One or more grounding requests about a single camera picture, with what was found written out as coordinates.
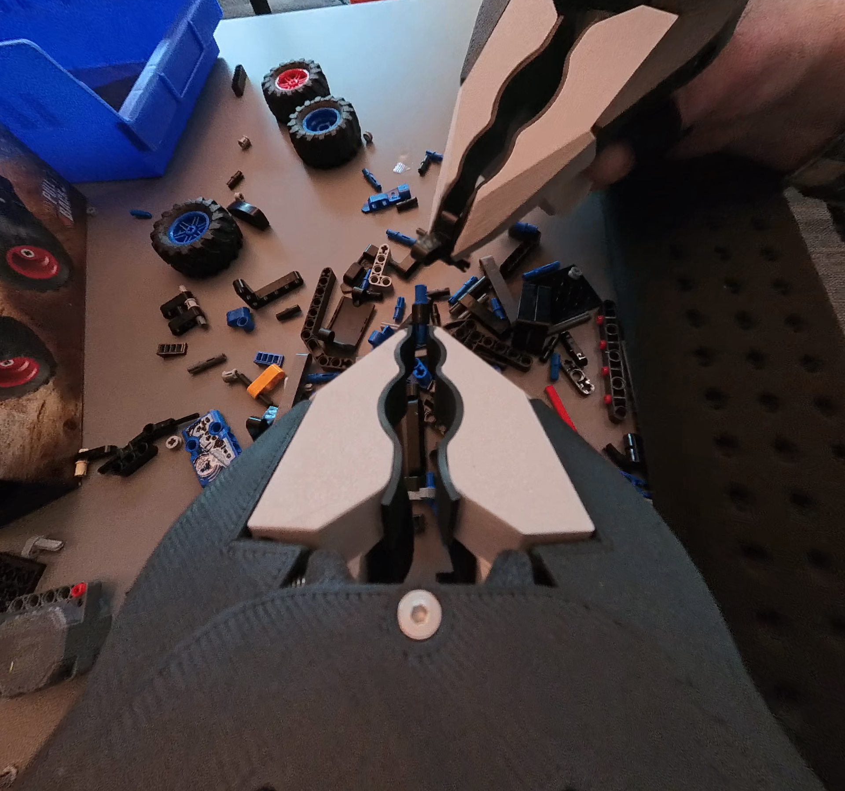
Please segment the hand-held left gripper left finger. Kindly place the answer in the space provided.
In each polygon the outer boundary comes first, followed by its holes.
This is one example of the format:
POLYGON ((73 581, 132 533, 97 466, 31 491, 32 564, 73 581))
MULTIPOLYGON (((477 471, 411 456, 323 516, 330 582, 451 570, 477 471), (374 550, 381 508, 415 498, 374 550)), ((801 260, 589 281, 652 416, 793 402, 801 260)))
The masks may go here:
POLYGON ((415 360, 407 327, 311 399, 248 520, 250 533, 346 562, 362 558, 371 582, 406 578, 413 512, 397 428, 415 360))

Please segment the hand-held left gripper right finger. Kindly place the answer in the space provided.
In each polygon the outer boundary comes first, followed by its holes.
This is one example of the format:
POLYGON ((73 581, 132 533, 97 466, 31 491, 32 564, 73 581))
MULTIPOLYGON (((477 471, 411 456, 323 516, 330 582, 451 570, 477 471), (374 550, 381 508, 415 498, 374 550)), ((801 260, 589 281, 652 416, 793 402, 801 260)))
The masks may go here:
POLYGON ((455 582, 501 553, 586 541, 596 532, 535 403, 444 329, 431 331, 434 414, 445 427, 436 509, 455 582))

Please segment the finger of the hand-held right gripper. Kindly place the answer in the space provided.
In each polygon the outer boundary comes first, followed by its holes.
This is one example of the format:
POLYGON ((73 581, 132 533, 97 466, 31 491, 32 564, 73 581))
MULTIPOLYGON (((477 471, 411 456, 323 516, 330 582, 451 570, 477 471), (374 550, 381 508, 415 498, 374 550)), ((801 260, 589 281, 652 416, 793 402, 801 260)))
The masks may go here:
POLYGON ((638 6, 586 30, 549 107, 516 136, 501 169, 480 186, 455 258, 470 256, 535 207, 566 215, 580 204, 591 189, 585 173, 597 152, 593 127, 676 20, 638 6))
POLYGON ((457 93, 432 205, 431 245, 468 237, 480 187, 493 180, 516 135, 548 99, 560 74, 543 75, 544 56, 563 21, 554 0, 510 0, 457 93))

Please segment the pile of toy building pieces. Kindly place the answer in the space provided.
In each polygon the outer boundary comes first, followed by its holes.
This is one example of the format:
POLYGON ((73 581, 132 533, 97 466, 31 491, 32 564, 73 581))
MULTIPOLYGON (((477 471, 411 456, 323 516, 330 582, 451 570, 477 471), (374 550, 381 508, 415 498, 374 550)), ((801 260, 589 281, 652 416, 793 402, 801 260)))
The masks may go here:
MULTIPOLYGON (((244 67, 238 64, 231 81, 231 88, 236 96, 243 96, 247 80, 244 67)), ((377 191, 377 194, 371 196, 367 204, 364 205, 365 213, 386 212, 386 209, 395 205, 398 206, 398 212, 406 212, 417 207, 417 198, 411 196, 407 184, 401 184, 398 188, 383 194, 375 176, 367 168, 363 169, 363 174, 367 182, 374 186, 377 191)), ((236 195, 235 201, 228 205, 226 209, 232 217, 237 217, 244 223, 262 230, 269 229, 269 222, 263 212, 246 202, 241 193, 236 195)), ((451 295, 449 295, 448 289, 418 286, 415 288, 417 290, 416 300, 428 301, 428 309, 432 312, 432 324, 439 325, 437 304, 439 301, 448 299, 452 310, 463 312, 464 315, 459 321, 446 324, 445 328, 454 328, 452 332, 458 333, 461 342, 467 342, 470 349, 474 348, 477 351, 480 349, 479 353, 482 357, 491 357, 493 368, 499 369, 502 365, 510 365, 519 371, 527 372, 532 365, 532 358, 526 356, 529 347, 526 345, 511 346, 503 341, 510 335, 505 330, 510 322, 507 321, 508 316, 504 309, 503 299, 512 297, 505 282, 506 279, 514 274, 523 265, 525 258, 539 247, 541 232, 532 224, 515 223, 509 228, 508 233, 512 238, 520 240, 520 244, 510 253, 501 266, 498 266, 492 258, 485 258, 487 262, 482 262, 482 269, 487 267, 486 272, 497 277, 501 276, 500 286, 490 286, 487 276, 481 279, 473 276, 451 295), (473 327, 474 320, 483 322, 488 326, 492 325, 492 328, 496 329, 497 332, 489 336, 482 334, 473 327)), ((360 259, 354 262, 351 269, 344 275, 343 283, 347 287, 351 287, 351 290, 341 296, 341 302, 336 309, 341 315, 335 314, 329 322, 324 322, 324 316, 327 302, 331 299, 336 277, 331 267, 321 270, 319 283, 315 288, 307 313, 303 317, 304 327, 301 331, 301 339, 305 347, 306 359, 309 355, 313 356, 313 359, 320 366, 327 368, 328 373, 309 375, 302 382, 294 381, 291 364, 289 375, 291 386, 288 391, 294 397, 298 395, 299 386, 303 382, 306 385, 328 383, 338 376, 341 370, 348 368, 355 362, 353 357, 357 352, 364 331, 370 323, 371 311, 376 310, 372 303, 382 301, 392 289, 391 280, 383 270, 394 271, 402 278, 409 278, 416 271, 419 260, 410 253, 410 249, 415 245, 416 238, 405 236, 392 229, 388 229, 386 235, 388 239, 396 240, 407 246, 408 255, 403 257, 402 260, 396 260, 396 257, 392 256, 395 249, 391 249, 390 244, 368 246, 360 259)), ((559 288, 553 287, 550 294, 552 298, 556 294, 563 298, 564 322, 562 327, 559 326, 558 328, 555 328, 557 322, 553 324, 555 329, 553 336, 541 333, 540 345, 538 346, 540 352, 542 352, 541 362, 545 363, 551 359, 549 371, 552 381, 556 381, 560 373, 563 372, 580 392, 586 394, 593 390, 592 382, 584 372, 587 363, 586 357, 577 348, 576 342, 568 329, 582 321, 590 321, 591 312, 594 308, 601 311, 597 314, 596 321, 597 323, 601 322, 604 326, 605 322, 610 321, 610 304, 612 302, 602 304, 596 298, 594 290, 579 268, 576 266, 562 267, 559 262, 530 270, 525 275, 527 281, 522 286, 525 289, 537 287, 541 285, 544 278, 551 278, 552 276, 555 276, 555 278, 563 276, 562 286, 559 288)), ((233 288, 244 306, 238 306, 234 310, 227 311, 227 325, 235 330, 252 332, 255 327, 254 311, 259 311, 266 305, 301 289, 303 283, 304 281, 298 271, 286 273, 257 291, 251 289, 244 279, 235 279, 233 288)), ((206 317, 191 291, 187 290, 185 286, 179 289, 181 292, 176 298, 165 302, 162 306, 162 314, 166 320, 169 320, 173 336, 181 336, 188 330, 206 323, 206 317)), ((369 337, 368 342, 375 348, 393 335, 398 330, 405 311, 406 300, 399 296, 393 313, 395 324, 383 325, 369 337)), ((188 374, 192 376, 200 374, 224 363, 226 359, 226 355, 221 354, 200 361, 188 368, 188 374)), ((271 363, 276 363, 282 367, 283 356, 259 351, 254 363, 259 366, 261 371, 271 363)), ((416 382, 424 391, 434 384, 428 369, 419 359, 416 368, 411 373, 411 381, 416 382)), ((558 415, 573 430, 576 429, 558 392, 555 390, 554 383, 545 388, 545 393, 558 415)), ((266 404, 268 408, 263 416, 247 419, 247 430, 253 439, 261 436, 272 424, 277 411, 280 412, 280 407, 273 405, 270 399, 264 398, 257 401, 266 404)), ((179 424, 181 422, 178 419, 170 418, 161 423, 147 425, 125 447, 104 445, 93 449, 80 449, 74 460, 73 475, 75 482, 78 482, 87 474, 89 464, 92 461, 100 459, 105 459, 105 463, 99 469, 100 473, 110 472, 119 473, 121 476, 130 475, 155 456, 159 450, 155 442, 171 432, 174 433, 174 436, 169 436, 166 446, 171 449, 181 447, 183 439, 181 435, 176 435, 176 428, 179 424)), ((605 447, 604 452, 622 475, 644 497, 650 499, 650 487, 647 483, 646 460, 643 455, 641 438, 636 433, 626 434, 623 437, 622 448, 622 451, 620 451, 613 444, 610 444, 605 447)))

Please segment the person's right forearm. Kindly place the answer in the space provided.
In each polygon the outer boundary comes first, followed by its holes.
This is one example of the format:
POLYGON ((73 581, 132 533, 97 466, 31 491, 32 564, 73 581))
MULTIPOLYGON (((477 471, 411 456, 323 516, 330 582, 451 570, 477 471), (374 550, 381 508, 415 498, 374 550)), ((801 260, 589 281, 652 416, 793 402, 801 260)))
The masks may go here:
POLYGON ((829 207, 843 209, 844 132, 792 173, 786 184, 806 197, 822 201, 829 207))

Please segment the grey desk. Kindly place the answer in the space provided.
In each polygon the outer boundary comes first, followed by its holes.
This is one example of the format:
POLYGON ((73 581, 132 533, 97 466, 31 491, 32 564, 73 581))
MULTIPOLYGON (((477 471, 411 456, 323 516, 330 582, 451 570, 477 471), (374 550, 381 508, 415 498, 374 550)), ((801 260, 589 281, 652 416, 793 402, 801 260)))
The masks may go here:
MULTIPOLYGON (((285 356, 291 380, 296 354, 307 352, 301 329, 322 269, 336 277, 321 320, 328 323, 348 294, 343 276, 370 245, 387 242, 389 229, 412 236, 428 226, 441 168, 418 176, 417 164, 428 150, 445 150, 480 1, 393 0, 220 23, 220 57, 165 176, 83 187, 96 213, 87 232, 82 448, 123 445, 146 423, 212 408, 249 448, 246 419, 264 408, 222 372, 255 378, 254 356, 264 351, 285 356), (271 67, 300 57, 322 66, 333 95, 351 102, 374 137, 342 168, 305 167, 261 95, 271 67), (362 214, 372 193, 362 168, 385 191, 409 184, 418 206, 362 214), (130 210, 158 217, 200 196, 226 205, 237 195, 227 181, 238 171, 238 191, 269 228, 245 225, 239 257, 221 274, 181 279, 151 247, 152 220, 130 210), (233 280, 257 290, 294 270, 303 286, 254 311, 253 332, 227 326, 227 311, 245 304, 233 280), (160 305, 183 283, 209 313, 208 328, 185 336, 186 356, 161 358, 158 344, 176 338, 160 305)), ((539 226, 542 241, 509 278, 515 299, 522 272, 554 260, 579 266, 602 299, 616 298, 598 196, 563 219, 541 211, 516 218, 539 226)), ((36 535, 61 540, 63 548, 44 558, 39 590, 101 581, 119 608, 155 546, 201 493, 185 450, 163 446, 127 478, 99 473, 97 462, 76 490, 2 528, 2 550, 20 553, 36 535)), ((79 677, 2 701, 2 770, 23 772, 84 687, 79 677)))

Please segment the orange toy brick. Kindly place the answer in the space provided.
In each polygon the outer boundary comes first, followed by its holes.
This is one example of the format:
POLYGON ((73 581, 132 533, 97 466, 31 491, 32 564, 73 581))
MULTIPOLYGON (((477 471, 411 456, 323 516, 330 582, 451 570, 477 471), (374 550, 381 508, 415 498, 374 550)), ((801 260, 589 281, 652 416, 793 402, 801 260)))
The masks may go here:
POLYGON ((247 392, 253 399, 259 400, 267 398, 276 389, 279 384, 282 384, 286 373, 276 363, 271 363, 259 374, 255 381, 248 384, 247 392))

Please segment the blue printed toy panel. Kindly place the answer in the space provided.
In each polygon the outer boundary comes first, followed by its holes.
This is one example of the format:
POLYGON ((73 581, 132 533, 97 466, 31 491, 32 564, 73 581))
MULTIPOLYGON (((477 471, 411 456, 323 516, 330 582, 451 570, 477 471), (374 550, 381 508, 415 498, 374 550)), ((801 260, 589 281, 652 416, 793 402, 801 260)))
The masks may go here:
POLYGON ((242 454, 242 448, 223 414, 209 410, 182 429, 184 447, 200 486, 205 489, 242 454))

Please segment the black toy wheel blue rim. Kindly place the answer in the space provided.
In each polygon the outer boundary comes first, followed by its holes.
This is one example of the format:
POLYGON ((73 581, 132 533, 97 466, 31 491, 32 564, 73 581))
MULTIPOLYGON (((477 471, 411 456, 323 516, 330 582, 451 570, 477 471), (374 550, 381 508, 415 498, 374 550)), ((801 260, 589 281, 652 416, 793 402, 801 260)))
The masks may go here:
POLYGON ((349 163, 363 144, 362 128, 353 106, 334 96, 306 101, 290 115, 287 131, 302 163, 314 169, 349 163))
POLYGON ((241 251, 241 229, 227 209, 205 198, 184 201, 154 223, 151 245, 167 265, 192 279, 226 270, 241 251))

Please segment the black toy wheel red rim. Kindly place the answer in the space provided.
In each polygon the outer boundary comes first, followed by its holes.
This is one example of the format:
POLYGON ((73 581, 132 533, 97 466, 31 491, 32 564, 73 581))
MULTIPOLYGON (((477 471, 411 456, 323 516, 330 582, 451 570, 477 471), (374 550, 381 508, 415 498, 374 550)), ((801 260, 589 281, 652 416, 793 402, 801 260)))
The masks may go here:
POLYGON ((287 126, 290 116, 305 102, 331 94, 322 67, 312 59, 293 59, 277 65, 262 79, 261 91, 282 126, 287 126))

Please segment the grey toy motor block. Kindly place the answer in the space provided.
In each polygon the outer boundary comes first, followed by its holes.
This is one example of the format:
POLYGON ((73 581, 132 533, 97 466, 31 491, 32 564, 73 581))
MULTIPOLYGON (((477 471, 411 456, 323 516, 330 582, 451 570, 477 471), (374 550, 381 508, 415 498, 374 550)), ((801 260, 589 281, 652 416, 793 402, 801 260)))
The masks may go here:
POLYGON ((99 581, 16 597, 1 615, 2 699, 85 674, 111 623, 110 595, 99 581))

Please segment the toy truck cardboard box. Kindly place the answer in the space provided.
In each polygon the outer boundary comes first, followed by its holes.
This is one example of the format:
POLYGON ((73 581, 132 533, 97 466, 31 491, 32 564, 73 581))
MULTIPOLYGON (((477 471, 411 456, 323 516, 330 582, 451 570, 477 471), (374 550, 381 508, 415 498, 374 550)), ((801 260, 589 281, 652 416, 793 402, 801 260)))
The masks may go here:
POLYGON ((1 132, 2 487, 64 493, 82 447, 88 202, 1 132))

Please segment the blue storage bin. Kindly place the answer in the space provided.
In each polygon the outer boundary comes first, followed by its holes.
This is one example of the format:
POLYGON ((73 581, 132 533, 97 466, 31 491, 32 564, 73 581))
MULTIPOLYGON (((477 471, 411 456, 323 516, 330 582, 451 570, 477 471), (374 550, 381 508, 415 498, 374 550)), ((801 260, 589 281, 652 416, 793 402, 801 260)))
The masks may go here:
POLYGON ((154 178, 217 61, 217 0, 1 0, 1 120, 71 182, 154 178))

